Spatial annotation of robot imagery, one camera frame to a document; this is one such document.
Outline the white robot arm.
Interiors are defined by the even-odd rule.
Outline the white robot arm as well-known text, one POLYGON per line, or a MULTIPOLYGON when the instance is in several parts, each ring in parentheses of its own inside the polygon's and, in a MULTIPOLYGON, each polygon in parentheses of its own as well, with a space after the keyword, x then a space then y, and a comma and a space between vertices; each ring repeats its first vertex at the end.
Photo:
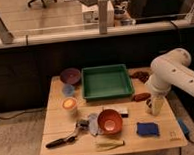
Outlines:
POLYGON ((151 113, 157 116, 163 106, 165 96, 176 86, 194 97, 194 71, 190 53, 183 48, 175 48, 151 63, 151 75, 145 86, 151 93, 151 113))

